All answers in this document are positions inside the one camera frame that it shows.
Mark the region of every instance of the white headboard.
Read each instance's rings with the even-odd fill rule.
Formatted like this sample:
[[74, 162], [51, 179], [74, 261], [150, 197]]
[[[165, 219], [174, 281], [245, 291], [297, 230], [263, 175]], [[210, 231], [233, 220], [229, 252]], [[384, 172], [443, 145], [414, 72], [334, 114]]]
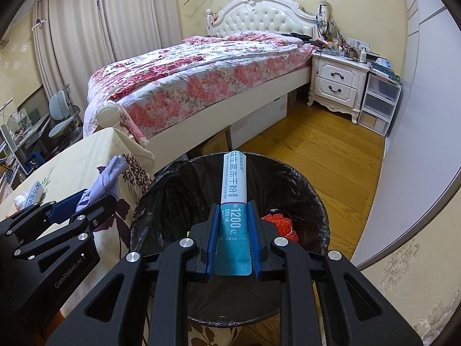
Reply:
[[233, 0], [218, 12], [218, 19], [208, 28], [208, 35], [225, 37], [242, 31], [302, 33], [319, 38], [316, 15], [304, 12], [292, 0]]

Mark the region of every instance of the beige curtain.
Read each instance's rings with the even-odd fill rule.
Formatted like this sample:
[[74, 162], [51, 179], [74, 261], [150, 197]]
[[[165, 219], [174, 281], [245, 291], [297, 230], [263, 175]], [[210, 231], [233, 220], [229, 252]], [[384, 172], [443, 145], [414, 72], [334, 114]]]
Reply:
[[183, 40], [176, 0], [154, 0], [162, 48], [175, 46]]
[[47, 96], [69, 84], [81, 118], [96, 70], [181, 42], [176, 0], [40, 0], [37, 18], [46, 19], [34, 43]]
[[154, 0], [100, 0], [116, 61], [162, 47]]
[[70, 84], [70, 98], [81, 109], [83, 118], [89, 78], [114, 62], [97, 0], [49, 0], [49, 20], [59, 70]]
[[55, 93], [62, 90], [65, 84], [54, 53], [48, 15], [48, 0], [35, 1], [33, 18], [34, 24], [37, 22], [37, 19], [45, 20], [44, 24], [34, 29], [33, 36], [35, 55], [37, 57], [43, 88], [45, 89], [48, 99], [50, 99]]

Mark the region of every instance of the trash can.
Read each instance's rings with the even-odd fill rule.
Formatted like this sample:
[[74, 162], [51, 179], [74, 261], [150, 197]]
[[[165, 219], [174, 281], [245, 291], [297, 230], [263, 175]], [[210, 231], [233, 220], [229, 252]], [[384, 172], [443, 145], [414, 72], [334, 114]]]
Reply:
[[[291, 166], [254, 153], [247, 157], [247, 200], [260, 217], [281, 213], [293, 220], [299, 244], [327, 251], [328, 216], [308, 180]], [[158, 173], [141, 198], [131, 225], [131, 251], [154, 254], [185, 238], [220, 203], [223, 153], [177, 161]], [[208, 327], [229, 328], [262, 321], [280, 310], [279, 283], [250, 276], [214, 275], [207, 284], [188, 284], [188, 318]]]

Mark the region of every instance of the pink floral comforter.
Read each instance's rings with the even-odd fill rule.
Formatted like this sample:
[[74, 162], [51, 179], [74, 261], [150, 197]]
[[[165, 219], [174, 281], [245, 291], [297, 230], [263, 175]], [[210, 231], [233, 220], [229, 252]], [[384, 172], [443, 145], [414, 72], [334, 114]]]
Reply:
[[183, 44], [110, 64], [88, 82], [84, 137], [105, 100], [122, 105], [135, 138], [158, 132], [226, 98], [305, 66], [312, 46], [257, 31], [226, 38], [195, 36]]

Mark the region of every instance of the lavender cloth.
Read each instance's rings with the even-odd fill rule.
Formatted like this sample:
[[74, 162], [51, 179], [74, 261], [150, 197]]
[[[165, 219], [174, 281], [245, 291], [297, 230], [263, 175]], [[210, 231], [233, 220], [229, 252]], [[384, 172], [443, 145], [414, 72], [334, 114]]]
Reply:
[[118, 176], [128, 167], [121, 156], [114, 156], [106, 169], [99, 175], [93, 186], [86, 190], [77, 204], [75, 212], [96, 202], [105, 195], [113, 195], [117, 201], [120, 199], [118, 189]]

